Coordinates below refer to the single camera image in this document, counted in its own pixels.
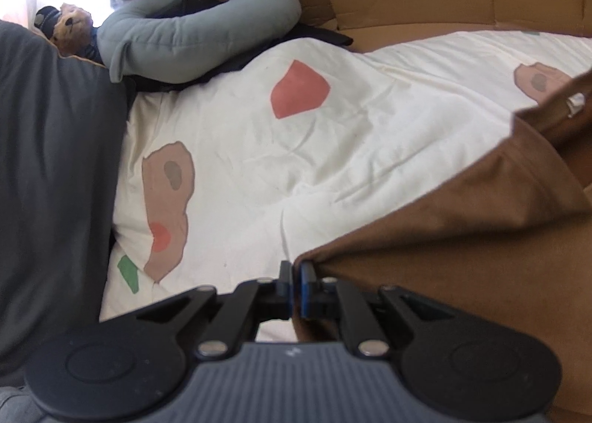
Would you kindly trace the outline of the dark grey pillow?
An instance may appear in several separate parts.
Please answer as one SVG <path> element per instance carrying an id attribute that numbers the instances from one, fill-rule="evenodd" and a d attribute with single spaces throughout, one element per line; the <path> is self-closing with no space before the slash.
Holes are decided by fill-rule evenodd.
<path id="1" fill-rule="evenodd" d="M 98 319 L 131 85 L 1 25 L 1 382 Z"/>

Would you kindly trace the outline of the brown printed t-shirt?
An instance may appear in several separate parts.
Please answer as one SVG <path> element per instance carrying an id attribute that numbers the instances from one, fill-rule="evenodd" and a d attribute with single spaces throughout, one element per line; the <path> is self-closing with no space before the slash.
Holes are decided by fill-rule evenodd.
<path id="1" fill-rule="evenodd" d="M 399 284 L 547 343 L 563 366 L 555 422 L 591 418 L 591 111 L 581 74 L 512 117 L 486 156 L 302 255 L 327 276 Z"/>

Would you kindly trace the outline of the small teddy bear toy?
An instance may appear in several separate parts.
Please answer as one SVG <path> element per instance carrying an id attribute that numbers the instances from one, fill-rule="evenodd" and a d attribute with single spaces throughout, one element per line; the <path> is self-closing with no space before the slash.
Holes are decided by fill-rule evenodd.
<path id="1" fill-rule="evenodd" d="M 34 26 L 65 57 L 76 55 L 95 61 L 102 59 L 97 48 L 97 31 L 91 14 L 79 6 L 64 3 L 59 9 L 44 6 L 35 15 Z"/>

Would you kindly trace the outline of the grey neck pillow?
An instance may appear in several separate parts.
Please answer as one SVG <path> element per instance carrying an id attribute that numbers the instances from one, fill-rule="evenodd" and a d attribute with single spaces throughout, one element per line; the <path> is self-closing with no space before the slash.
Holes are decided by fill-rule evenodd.
<path id="1" fill-rule="evenodd" d="M 299 0 L 227 0 L 210 9 L 154 18 L 176 0 L 131 0 L 97 31 L 96 44 L 110 80 L 127 75 L 183 84 L 283 37 L 300 20 Z"/>

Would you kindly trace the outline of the cream bear print bedsheet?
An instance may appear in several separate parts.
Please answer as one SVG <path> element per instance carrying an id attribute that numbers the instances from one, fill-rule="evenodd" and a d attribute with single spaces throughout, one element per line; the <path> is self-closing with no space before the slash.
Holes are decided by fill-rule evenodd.
<path id="1" fill-rule="evenodd" d="M 100 316 L 223 292 L 415 202 L 591 65 L 584 37 L 477 31 L 356 54 L 319 40 L 131 109 Z"/>

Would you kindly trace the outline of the grey denim garment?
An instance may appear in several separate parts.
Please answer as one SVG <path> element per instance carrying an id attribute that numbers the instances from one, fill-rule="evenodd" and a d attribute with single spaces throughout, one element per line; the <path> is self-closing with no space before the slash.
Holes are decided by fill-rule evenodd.
<path id="1" fill-rule="evenodd" d="M 1 423 L 38 423 L 43 413 L 33 402 L 26 387 L 2 387 L 0 390 Z"/>

